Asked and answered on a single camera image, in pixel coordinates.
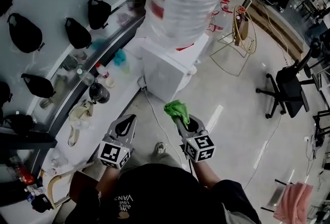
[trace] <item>pink cloth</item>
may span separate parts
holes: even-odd
[[[306,224],[308,200],[313,186],[305,183],[288,184],[274,218],[286,224]]]

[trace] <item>shoe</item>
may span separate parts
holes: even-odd
[[[155,153],[156,154],[162,154],[162,153],[165,153],[166,151],[166,148],[165,148],[165,144],[163,142],[159,142],[156,144],[156,147],[155,147]]]

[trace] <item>black office chair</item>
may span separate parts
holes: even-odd
[[[297,60],[294,65],[289,67],[284,67],[282,70],[278,71],[276,75],[276,82],[271,74],[267,74],[266,77],[270,78],[274,92],[264,91],[259,88],[256,89],[257,93],[263,93],[271,95],[275,98],[275,102],[270,114],[266,114],[266,118],[272,118],[278,104],[281,105],[281,115],[286,113],[285,106],[288,109],[288,113],[291,118],[294,118],[299,112],[302,106],[305,107],[306,112],[309,111],[309,106],[305,97],[304,90],[301,85],[309,84],[309,80],[299,82],[296,77],[297,73],[304,68],[308,60],[311,58],[312,49],[309,49],[307,55],[299,63]]]

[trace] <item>black t-shirt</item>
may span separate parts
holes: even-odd
[[[147,164],[124,173],[113,196],[99,204],[97,191],[86,188],[65,223],[226,223],[223,205],[260,223],[239,183],[223,180],[210,190],[183,169],[161,164]]]

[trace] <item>green rag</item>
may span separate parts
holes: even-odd
[[[186,104],[181,103],[180,100],[174,100],[166,104],[164,106],[164,111],[172,118],[174,122],[177,117],[180,117],[182,118],[185,126],[188,126],[190,123]]]

